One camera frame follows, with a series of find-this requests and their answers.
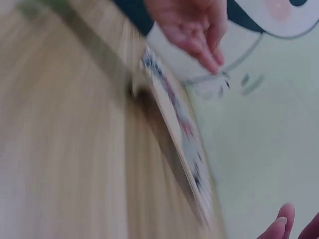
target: cartoon face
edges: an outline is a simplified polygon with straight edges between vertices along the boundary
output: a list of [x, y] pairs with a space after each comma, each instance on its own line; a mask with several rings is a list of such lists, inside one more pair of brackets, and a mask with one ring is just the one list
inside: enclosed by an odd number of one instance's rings
[[228, 0], [236, 2], [263, 31], [279, 38], [295, 38], [319, 20], [319, 0]]

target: printed pattern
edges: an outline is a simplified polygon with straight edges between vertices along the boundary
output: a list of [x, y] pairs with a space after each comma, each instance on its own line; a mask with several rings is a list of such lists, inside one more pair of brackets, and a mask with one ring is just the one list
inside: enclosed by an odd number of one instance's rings
[[191, 169], [194, 181], [205, 203], [206, 209], [211, 209], [211, 188], [207, 168], [203, 160], [200, 140], [194, 134], [195, 123], [191, 119], [186, 106], [178, 98], [166, 77], [163, 66], [155, 54], [147, 48], [141, 67], [147, 69], [151, 81], [160, 81], [174, 108], [176, 118], [181, 130], [182, 150]]

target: pink cheek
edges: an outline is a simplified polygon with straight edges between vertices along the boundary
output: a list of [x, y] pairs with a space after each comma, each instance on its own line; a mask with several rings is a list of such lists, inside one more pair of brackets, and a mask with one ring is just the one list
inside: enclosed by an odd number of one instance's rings
[[289, 0], [262, 0], [269, 14], [278, 22], [289, 18], [291, 4]]

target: skin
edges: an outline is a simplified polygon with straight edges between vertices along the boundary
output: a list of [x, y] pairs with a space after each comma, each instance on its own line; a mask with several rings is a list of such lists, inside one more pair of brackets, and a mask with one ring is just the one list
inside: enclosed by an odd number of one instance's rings
[[[284, 204], [276, 220], [257, 239], [289, 239], [295, 219], [295, 208], [292, 204]], [[319, 213], [303, 229], [298, 239], [317, 239], [319, 237]]]
[[227, 31], [227, 0], [144, 0], [166, 38], [213, 75], [224, 64], [219, 43]]

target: light wood grain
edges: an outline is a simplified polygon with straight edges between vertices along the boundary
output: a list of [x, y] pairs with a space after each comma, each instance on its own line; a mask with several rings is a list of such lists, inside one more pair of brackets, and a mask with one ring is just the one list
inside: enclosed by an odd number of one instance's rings
[[65, 7], [1, 16], [1, 238], [212, 238], [156, 106], [126, 97], [144, 39], [110, 1]]

